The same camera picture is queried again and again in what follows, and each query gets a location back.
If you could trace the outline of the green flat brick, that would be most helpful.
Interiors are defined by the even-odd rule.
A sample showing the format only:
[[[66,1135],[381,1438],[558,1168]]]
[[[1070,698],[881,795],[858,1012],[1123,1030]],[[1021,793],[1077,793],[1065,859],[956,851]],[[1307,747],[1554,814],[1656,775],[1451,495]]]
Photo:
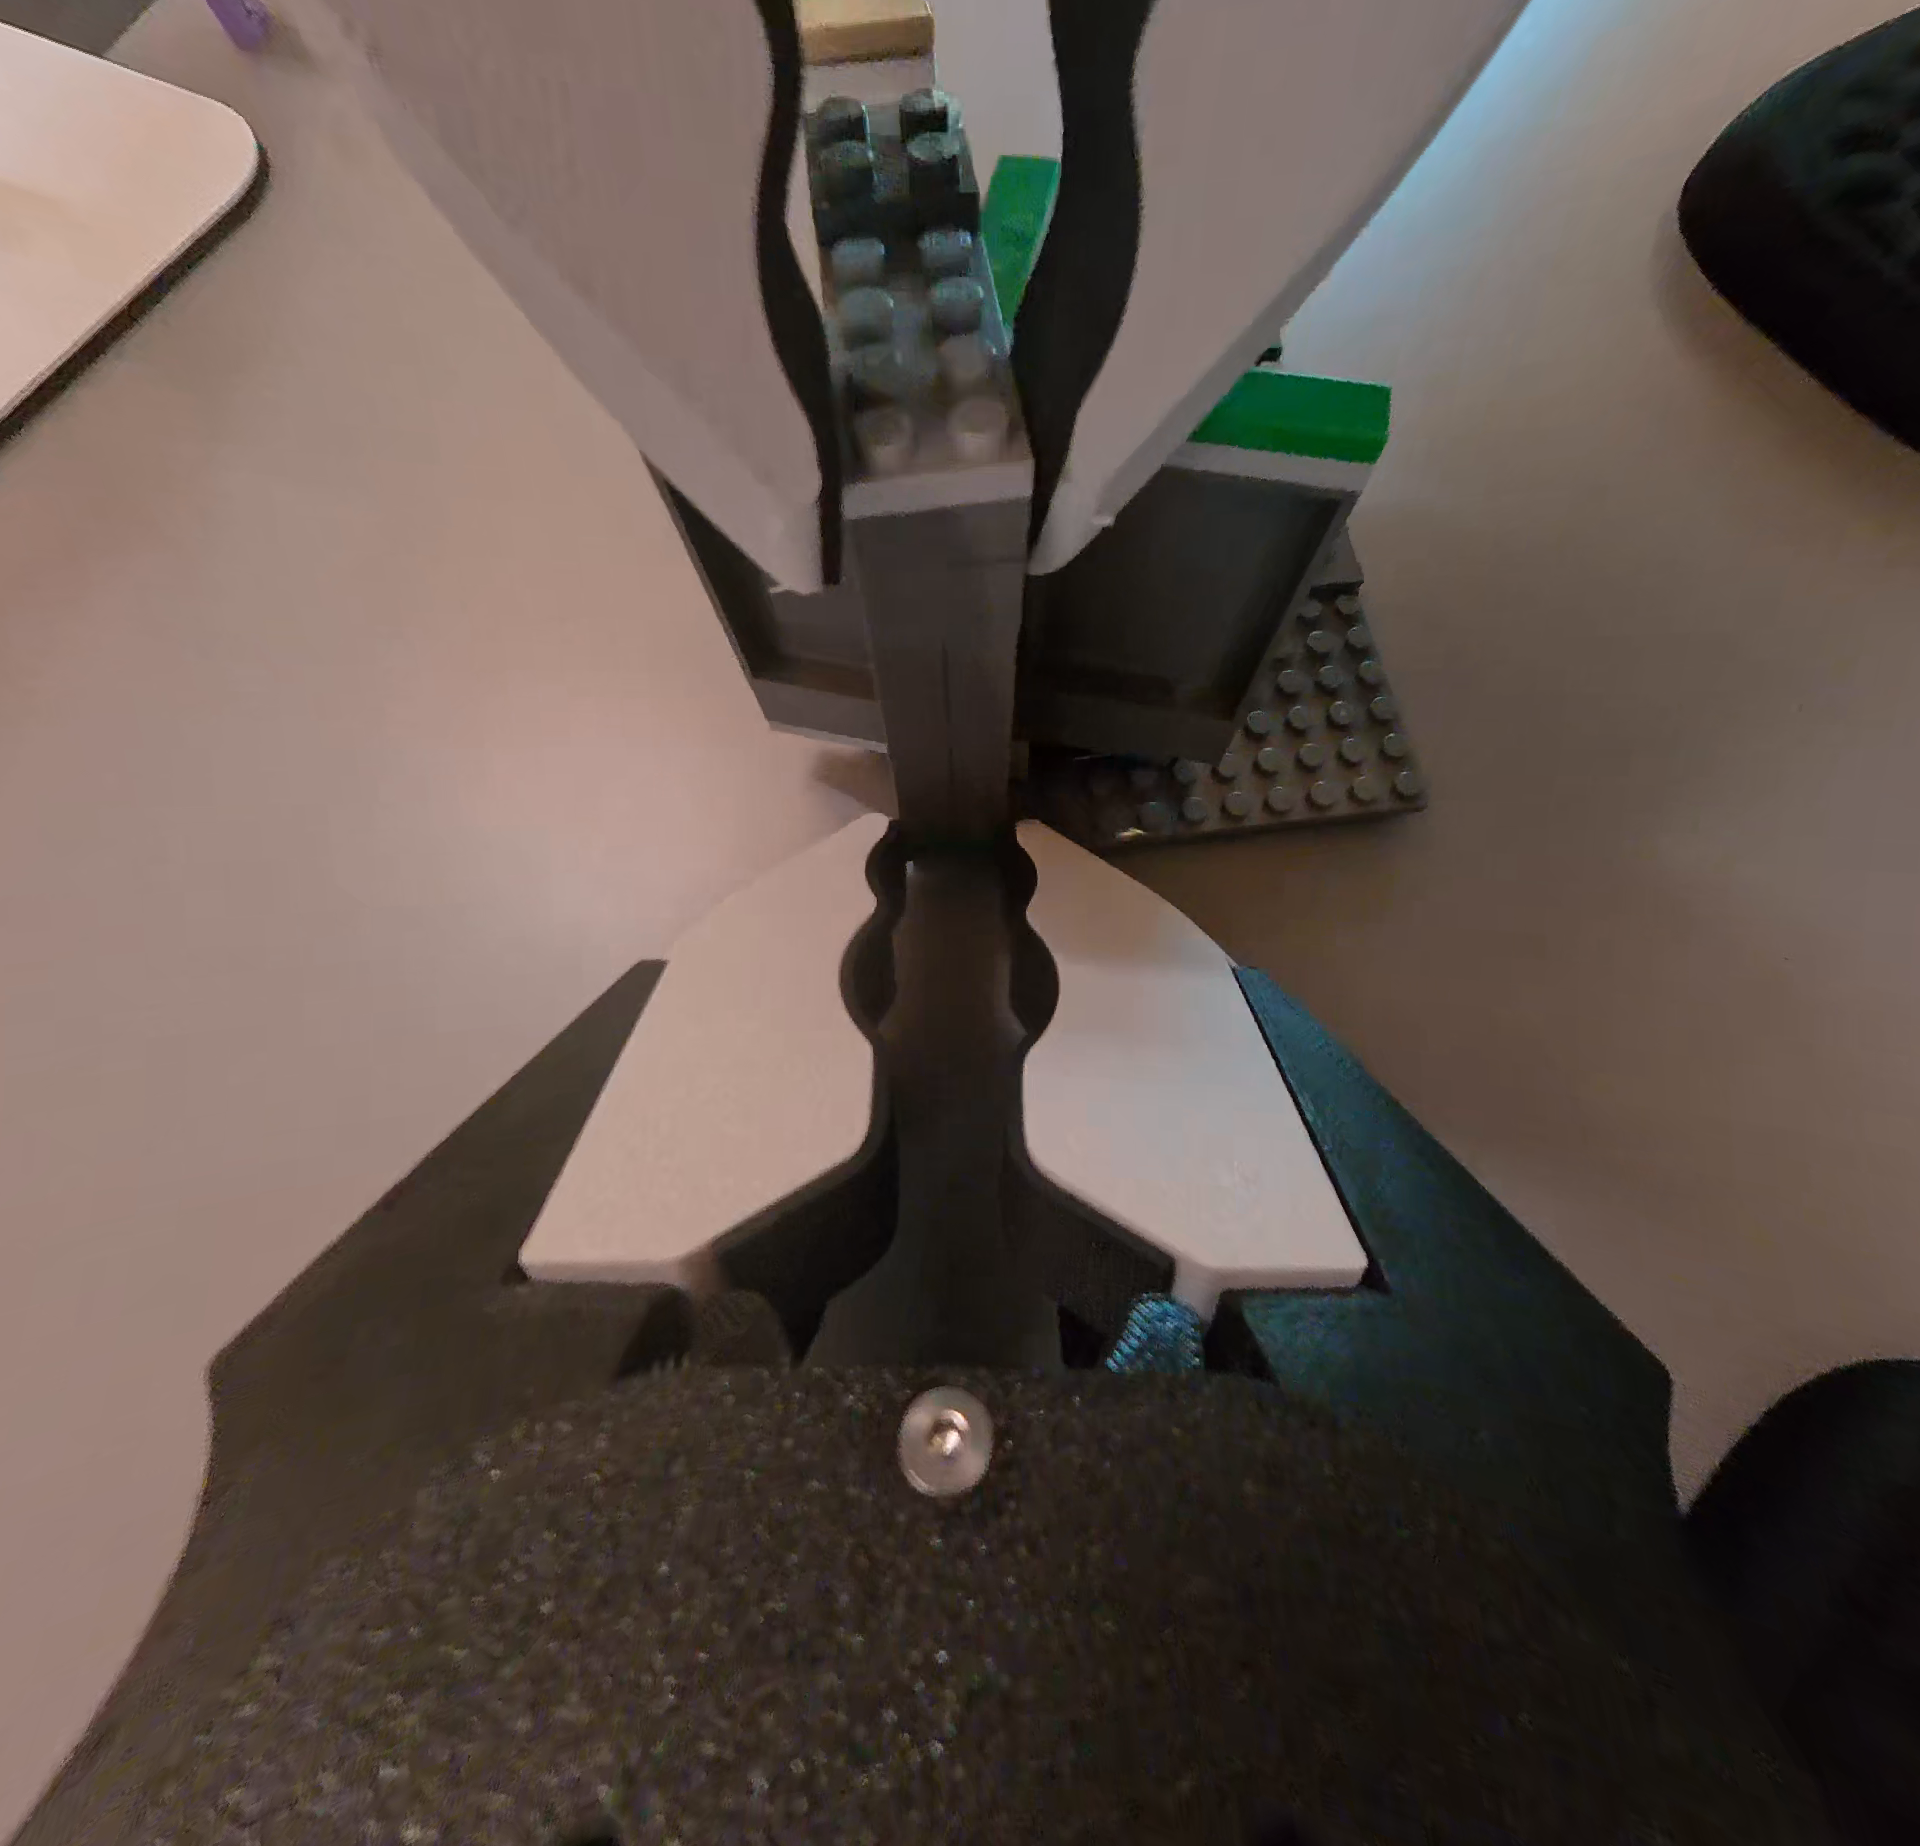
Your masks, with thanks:
[[[1000,155],[983,200],[983,244],[1000,321],[1014,328],[1041,258],[1063,164],[1053,157]]]

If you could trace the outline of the grey brick tower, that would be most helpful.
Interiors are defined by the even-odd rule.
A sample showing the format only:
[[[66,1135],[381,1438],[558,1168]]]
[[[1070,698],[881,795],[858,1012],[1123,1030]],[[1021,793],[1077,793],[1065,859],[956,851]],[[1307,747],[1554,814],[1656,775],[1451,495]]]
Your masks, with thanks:
[[[881,1070],[898,1235],[849,1301],[853,1354],[1055,1368],[1053,1303],[1009,1233],[1019,1201],[1012,768],[1033,458],[949,93],[835,93],[807,116],[848,455],[844,563],[898,796],[881,854],[891,1003]]]

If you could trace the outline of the grey brick wall green top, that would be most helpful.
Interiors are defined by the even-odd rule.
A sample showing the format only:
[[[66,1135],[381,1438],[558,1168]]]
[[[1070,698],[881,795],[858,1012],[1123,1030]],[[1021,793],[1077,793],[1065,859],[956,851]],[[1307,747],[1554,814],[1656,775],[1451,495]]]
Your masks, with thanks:
[[[1246,372],[1081,553],[1030,577],[1016,732],[1035,751],[1214,760],[1300,602],[1360,584],[1381,383]]]

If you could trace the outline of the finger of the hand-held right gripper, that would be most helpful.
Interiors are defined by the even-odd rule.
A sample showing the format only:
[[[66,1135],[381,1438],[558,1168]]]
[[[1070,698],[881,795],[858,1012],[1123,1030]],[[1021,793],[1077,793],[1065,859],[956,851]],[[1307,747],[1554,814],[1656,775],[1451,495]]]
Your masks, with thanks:
[[[1032,575],[1198,430],[1530,2],[1048,0],[1063,176],[1014,323]]]
[[[290,0],[639,451],[788,591],[842,563],[842,435],[790,230],[795,0]]]

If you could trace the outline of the black textured pad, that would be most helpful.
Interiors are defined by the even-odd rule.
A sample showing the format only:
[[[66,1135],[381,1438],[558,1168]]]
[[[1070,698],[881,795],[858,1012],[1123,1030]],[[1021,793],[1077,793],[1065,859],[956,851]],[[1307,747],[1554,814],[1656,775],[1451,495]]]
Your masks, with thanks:
[[[1879,432],[1919,448],[1919,13],[1773,85],[1677,202],[1730,307]]]

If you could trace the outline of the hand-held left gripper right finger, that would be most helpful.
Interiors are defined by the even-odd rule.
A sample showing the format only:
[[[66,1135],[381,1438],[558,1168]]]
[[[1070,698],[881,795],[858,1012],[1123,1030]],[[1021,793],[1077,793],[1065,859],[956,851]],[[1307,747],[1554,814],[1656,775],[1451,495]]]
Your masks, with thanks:
[[[1161,1294],[1347,1291],[1368,1256],[1235,963],[1172,902],[1039,821],[1026,917],[1058,980],[1023,1066],[1044,1182],[1128,1235]]]

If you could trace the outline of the tan brick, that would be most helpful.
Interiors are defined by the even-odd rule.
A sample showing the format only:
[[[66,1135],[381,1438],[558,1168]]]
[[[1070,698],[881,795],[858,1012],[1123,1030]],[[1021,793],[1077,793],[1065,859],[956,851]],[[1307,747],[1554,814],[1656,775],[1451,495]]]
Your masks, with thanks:
[[[934,58],[930,0],[793,0],[793,9],[809,69]]]

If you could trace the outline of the beige desk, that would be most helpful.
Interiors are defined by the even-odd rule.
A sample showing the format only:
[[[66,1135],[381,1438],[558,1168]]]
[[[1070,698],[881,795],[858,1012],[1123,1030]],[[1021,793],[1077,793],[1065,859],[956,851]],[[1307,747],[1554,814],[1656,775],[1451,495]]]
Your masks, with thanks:
[[[1917,0],[1537,0],[1314,293],[1425,814],[1151,851],[1675,1380],[1684,1498],[1917,1354],[1917,455],[1675,204]],[[262,209],[4,451],[4,1834],[153,1619],[215,1352],[825,837],[657,490],[304,55],[159,0]]]

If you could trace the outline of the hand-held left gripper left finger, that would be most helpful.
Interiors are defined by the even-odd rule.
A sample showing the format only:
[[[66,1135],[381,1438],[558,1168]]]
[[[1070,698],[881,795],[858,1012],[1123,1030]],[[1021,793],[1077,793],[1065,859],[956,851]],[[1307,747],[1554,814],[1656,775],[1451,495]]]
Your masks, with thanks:
[[[886,1119],[844,968],[890,833],[867,814],[685,931],[518,1250],[529,1280],[749,1291],[813,1338],[877,1263]]]

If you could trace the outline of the white tray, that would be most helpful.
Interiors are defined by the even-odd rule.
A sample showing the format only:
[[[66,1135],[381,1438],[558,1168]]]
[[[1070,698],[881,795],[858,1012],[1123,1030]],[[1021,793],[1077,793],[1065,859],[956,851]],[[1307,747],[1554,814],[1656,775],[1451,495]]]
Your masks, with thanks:
[[[2,439],[251,213],[269,162],[229,106],[2,29]]]

